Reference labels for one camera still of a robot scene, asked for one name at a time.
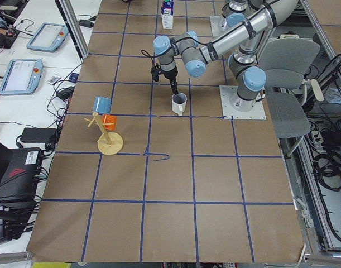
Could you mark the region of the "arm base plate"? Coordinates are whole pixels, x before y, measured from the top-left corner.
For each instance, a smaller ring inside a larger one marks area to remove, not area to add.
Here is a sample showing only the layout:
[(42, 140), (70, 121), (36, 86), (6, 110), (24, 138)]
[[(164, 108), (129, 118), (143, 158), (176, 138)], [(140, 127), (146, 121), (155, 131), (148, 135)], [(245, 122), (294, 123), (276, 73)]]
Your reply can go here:
[(210, 26), (213, 37), (219, 36), (229, 29), (227, 19), (223, 16), (210, 16)]
[(242, 120), (266, 120), (266, 114), (258, 93), (254, 100), (243, 100), (237, 94), (237, 86), (220, 85), (223, 118)]

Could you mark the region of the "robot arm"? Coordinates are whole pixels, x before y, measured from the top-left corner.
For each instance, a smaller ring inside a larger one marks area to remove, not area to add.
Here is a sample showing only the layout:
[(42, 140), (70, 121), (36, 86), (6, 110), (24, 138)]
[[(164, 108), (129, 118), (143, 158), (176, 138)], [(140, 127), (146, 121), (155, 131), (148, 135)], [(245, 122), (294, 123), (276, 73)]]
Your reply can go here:
[(223, 31), (235, 26), (245, 17), (250, 15), (250, 8), (247, 0), (225, 1), (222, 8), (222, 19), (219, 26)]
[(159, 63), (151, 68), (152, 80), (157, 82), (160, 75), (169, 80), (172, 92), (178, 94), (176, 76), (178, 70), (174, 57), (179, 55), (185, 69), (192, 77), (199, 77), (206, 71), (206, 65), (216, 61), (220, 56), (239, 46), (235, 60), (244, 64), (248, 59), (255, 59), (256, 48), (263, 31), (273, 29), (284, 22), (293, 12), (297, 1), (264, 1), (259, 9), (244, 18), (227, 31), (207, 42), (202, 47), (195, 31), (188, 31), (169, 38), (158, 36), (152, 45)]

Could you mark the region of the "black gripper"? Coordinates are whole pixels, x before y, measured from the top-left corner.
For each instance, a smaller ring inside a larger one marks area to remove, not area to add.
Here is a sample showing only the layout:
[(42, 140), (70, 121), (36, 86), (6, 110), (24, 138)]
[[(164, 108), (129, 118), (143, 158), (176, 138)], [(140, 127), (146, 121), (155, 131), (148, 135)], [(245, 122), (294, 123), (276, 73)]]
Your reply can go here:
[(177, 67), (175, 66), (171, 70), (163, 70), (162, 72), (163, 72), (164, 77), (170, 81), (172, 93), (174, 95), (178, 95), (179, 91), (177, 88), (177, 81), (176, 81)]

